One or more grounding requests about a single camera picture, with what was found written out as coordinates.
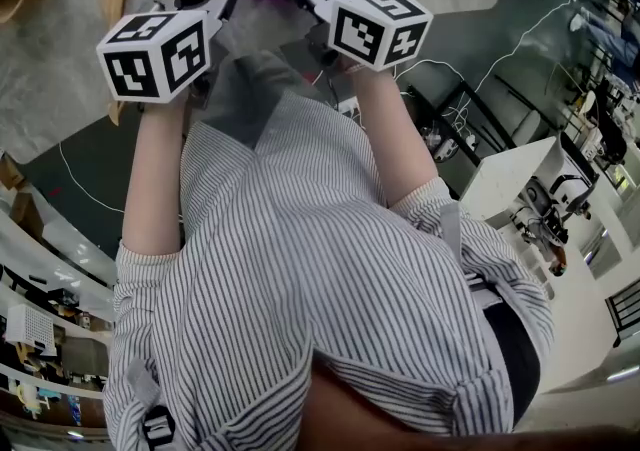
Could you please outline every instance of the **white box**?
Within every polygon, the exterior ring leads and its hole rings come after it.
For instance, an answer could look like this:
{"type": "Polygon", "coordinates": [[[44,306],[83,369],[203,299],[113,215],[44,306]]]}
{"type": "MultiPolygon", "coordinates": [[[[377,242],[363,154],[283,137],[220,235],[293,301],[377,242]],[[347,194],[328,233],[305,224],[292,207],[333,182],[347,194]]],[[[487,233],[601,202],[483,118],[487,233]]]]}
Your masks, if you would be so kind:
{"type": "Polygon", "coordinates": [[[43,355],[56,356],[53,320],[25,304],[9,307],[5,341],[28,344],[43,350],[43,355]]]}
{"type": "Polygon", "coordinates": [[[123,17],[96,51],[117,101],[168,103],[211,66],[207,12],[123,17]]]}
{"type": "Polygon", "coordinates": [[[432,21],[416,0],[335,0],[329,46],[382,71],[418,56],[432,21]]]}

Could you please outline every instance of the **fiducial marker cube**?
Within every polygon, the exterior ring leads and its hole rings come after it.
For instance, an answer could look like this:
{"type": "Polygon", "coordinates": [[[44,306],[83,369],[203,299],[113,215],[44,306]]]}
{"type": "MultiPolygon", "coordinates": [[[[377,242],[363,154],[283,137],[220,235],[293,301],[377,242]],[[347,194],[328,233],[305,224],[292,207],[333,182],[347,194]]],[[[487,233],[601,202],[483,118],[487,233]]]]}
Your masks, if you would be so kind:
{"type": "Polygon", "coordinates": [[[382,71],[415,58],[432,21],[416,0],[336,0],[329,46],[382,71]]]}
{"type": "Polygon", "coordinates": [[[207,12],[123,17],[96,51],[116,101],[168,103],[211,66],[207,12]]]}

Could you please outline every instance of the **gray floor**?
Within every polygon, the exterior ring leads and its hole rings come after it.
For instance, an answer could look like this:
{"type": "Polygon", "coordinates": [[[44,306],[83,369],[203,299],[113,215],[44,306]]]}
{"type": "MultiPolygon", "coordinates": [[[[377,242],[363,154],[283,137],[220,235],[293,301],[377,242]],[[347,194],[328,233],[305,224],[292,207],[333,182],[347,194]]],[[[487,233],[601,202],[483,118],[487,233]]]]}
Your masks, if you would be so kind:
{"type": "MultiPolygon", "coordinates": [[[[449,62],[475,87],[493,61],[513,49],[523,31],[563,1],[566,0],[499,0],[488,11],[440,15],[432,25],[421,57],[449,62]]],[[[564,8],[554,14],[524,42],[515,57],[495,69],[495,73],[505,77],[551,118],[557,116],[558,88],[566,82],[563,75],[556,73],[545,96],[544,89],[554,62],[562,62],[569,68],[589,58],[584,37],[570,35],[567,29],[577,8],[564,8]]],[[[304,43],[284,46],[282,52],[303,74],[314,76],[319,72],[304,43]]],[[[414,84],[437,104],[457,81],[457,76],[446,67],[423,64],[403,77],[401,85],[414,84]]],[[[340,99],[352,95],[346,79],[337,79],[335,86],[340,99]]],[[[334,98],[325,80],[318,83],[318,88],[333,104],[334,98]]],[[[479,93],[509,132],[528,113],[492,77],[479,93]]],[[[469,118],[481,125],[483,121],[477,110],[473,106],[469,109],[469,118]]],[[[76,178],[90,193],[118,208],[124,207],[137,123],[138,116],[129,115],[123,128],[115,133],[105,118],[63,142],[76,178]]],[[[546,132],[544,126],[539,132],[541,135],[546,132]]],[[[483,144],[478,150],[481,157],[490,152],[483,144]]],[[[24,170],[81,232],[107,254],[115,255],[122,216],[96,205],[71,182],[57,148],[32,161],[24,170]]],[[[464,189],[472,171],[473,165],[463,154],[457,154],[441,165],[441,174],[458,193],[464,189]]]]}

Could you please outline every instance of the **striped shirt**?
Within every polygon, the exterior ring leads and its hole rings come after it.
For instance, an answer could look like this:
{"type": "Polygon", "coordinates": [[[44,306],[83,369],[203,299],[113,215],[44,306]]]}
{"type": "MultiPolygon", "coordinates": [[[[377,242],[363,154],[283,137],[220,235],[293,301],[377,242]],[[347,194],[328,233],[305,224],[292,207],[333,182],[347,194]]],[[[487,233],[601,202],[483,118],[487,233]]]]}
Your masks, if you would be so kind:
{"type": "Polygon", "coordinates": [[[462,265],[442,240],[435,179],[387,208],[366,134],[286,93],[254,150],[205,125],[181,165],[186,244],[121,247],[105,389],[111,438],[136,449],[142,359],[188,448],[293,448],[312,358],[409,427],[506,432],[512,399],[492,364],[465,273],[507,282],[553,339],[545,295],[494,229],[462,214],[462,265]]]}

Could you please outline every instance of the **skin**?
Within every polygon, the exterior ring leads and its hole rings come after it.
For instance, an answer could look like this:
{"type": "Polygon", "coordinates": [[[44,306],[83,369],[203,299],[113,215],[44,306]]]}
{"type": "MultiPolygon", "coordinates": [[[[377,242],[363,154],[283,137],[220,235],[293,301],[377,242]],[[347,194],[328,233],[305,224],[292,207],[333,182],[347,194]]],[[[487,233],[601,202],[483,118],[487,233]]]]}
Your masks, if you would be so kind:
{"type": "MultiPolygon", "coordinates": [[[[438,172],[390,73],[353,75],[363,125],[389,205],[438,172]]],[[[123,225],[123,243],[145,255],[180,250],[179,184],[184,103],[149,105],[140,122],[123,225]]],[[[314,362],[298,449],[506,451],[640,449],[636,434],[615,428],[545,434],[435,438],[422,435],[370,403],[314,362]]]]}

